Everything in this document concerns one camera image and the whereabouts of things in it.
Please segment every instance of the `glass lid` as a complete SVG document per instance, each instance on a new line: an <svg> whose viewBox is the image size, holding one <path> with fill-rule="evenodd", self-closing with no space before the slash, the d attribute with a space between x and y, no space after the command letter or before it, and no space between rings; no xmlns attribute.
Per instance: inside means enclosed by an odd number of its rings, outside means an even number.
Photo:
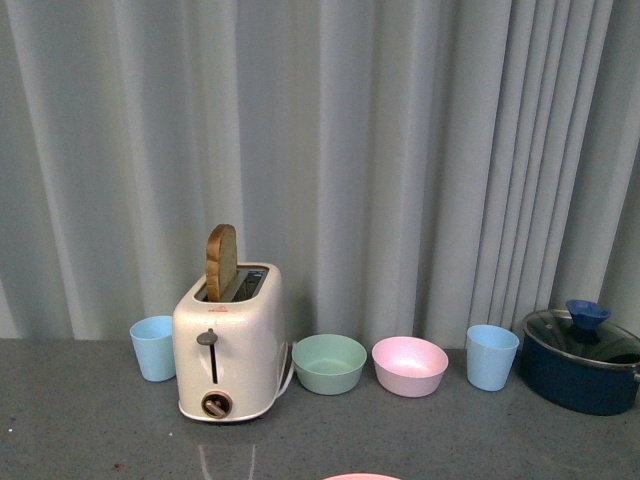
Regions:
<svg viewBox="0 0 640 480"><path fill-rule="evenodd" d="M543 310L529 314L523 327L538 343L563 354L611 366L640 363L640 339L610 320L585 328L568 311Z"/></svg>

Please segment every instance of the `countertop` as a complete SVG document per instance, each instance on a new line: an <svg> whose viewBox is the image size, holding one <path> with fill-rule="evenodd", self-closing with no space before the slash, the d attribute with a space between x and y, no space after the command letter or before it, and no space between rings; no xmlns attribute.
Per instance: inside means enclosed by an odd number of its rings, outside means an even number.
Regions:
<svg viewBox="0 0 640 480"><path fill-rule="evenodd" d="M205 424L178 410L176 380L145 381L129 342L0 340L0 478L403 480L640 478L640 407L566 410L522 382L466 380L447 351L438 390L384 390L369 358L355 389L313 394L293 378L262 417Z"/></svg>

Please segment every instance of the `toaster slot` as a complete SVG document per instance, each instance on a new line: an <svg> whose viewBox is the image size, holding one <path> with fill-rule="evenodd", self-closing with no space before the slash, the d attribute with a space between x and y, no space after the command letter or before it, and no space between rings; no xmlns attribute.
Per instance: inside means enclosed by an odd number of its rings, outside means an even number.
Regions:
<svg viewBox="0 0 640 480"><path fill-rule="evenodd" d="M260 292L269 269L257 266L240 266L235 280L227 287L227 290L220 299L221 303L237 303L249 300ZM208 302L207 286L202 286L195 299L201 302Z"/></svg>

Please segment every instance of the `toast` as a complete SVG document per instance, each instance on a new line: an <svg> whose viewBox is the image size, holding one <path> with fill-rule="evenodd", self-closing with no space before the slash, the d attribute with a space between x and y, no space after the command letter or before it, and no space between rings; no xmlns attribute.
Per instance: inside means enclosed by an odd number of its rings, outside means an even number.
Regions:
<svg viewBox="0 0 640 480"><path fill-rule="evenodd" d="M207 297L219 302L238 273L238 248L233 225L220 224L207 241Z"/></svg>

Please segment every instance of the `white toaster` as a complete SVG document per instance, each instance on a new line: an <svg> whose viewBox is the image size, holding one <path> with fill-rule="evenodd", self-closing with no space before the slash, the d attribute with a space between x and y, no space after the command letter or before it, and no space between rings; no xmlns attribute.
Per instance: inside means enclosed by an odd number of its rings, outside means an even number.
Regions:
<svg viewBox="0 0 640 480"><path fill-rule="evenodd" d="M173 348L185 416L238 422L269 410L279 396L288 351L278 268L238 264L220 302L207 300L203 275L173 313Z"/></svg>

